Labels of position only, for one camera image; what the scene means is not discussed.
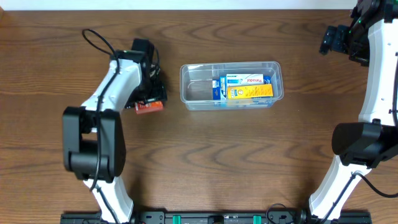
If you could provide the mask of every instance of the robotic arm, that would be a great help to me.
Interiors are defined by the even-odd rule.
[[[157,75],[152,78],[151,68],[156,67],[152,65],[154,47],[147,40],[136,39],[132,50],[118,51],[111,57],[108,74],[94,95],[81,107],[68,107],[63,114],[65,168],[74,172],[88,187],[94,185],[93,193],[101,213],[63,214],[60,223],[371,223],[368,213],[341,213],[341,209],[361,180],[358,176],[365,178],[381,161],[398,154],[398,0],[359,0],[351,17],[353,22],[349,27],[328,28],[320,53],[325,55],[334,50],[369,66],[366,97],[359,122],[339,124],[335,128],[332,165],[319,189],[310,196],[308,208],[301,212],[287,208],[273,210],[265,215],[167,212],[133,215],[133,201],[120,177],[126,159],[120,112],[138,102],[146,104],[166,99]],[[117,59],[119,74],[109,84],[118,69]],[[83,135],[97,132],[96,108],[104,89],[98,138],[102,147],[98,147],[98,142],[84,140]],[[99,151],[101,165],[96,175]]]

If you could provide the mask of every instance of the wooden table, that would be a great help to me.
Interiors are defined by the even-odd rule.
[[[338,123],[355,122],[367,68],[318,53],[327,25],[348,11],[5,12],[0,23],[0,223],[57,223],[64,211],[96,211],[82,181],[63,168],[61,117],[108,70],[80,35],[92,28],[115,48],[135,37],[159,49],[169,101],[159,113],[122,114],[122,177],[137,205],[181,210],[265,210],[305,205],[332,160]],[[188,111],[179,70],[187,63],[278,61],[285,96],[266,110]],[[395,192],[398,162],[369,179]],[[398,219],[398,200],[361,182],[345,209],[374,223]]]

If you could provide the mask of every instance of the green tape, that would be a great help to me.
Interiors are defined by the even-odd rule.
[[[261,216],[254,215],[253,216],[253,224],[261,224]]]
[[[174,215],[173,216],[173,224],[181,224],[181,216]]]

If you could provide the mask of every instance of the white wall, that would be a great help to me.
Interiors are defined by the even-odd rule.
[[[352,9],[357,0],[0,0],[5,10]]]

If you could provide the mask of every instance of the clear plastic container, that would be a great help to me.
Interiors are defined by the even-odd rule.
[[[273,97],[213,100],[213,80],[226,74],[263,74],[271,77]],[[270,108],[284,97],[282,72],[277,62],[238,62],[183,65],[180,70],[181,100],[188,110]]]

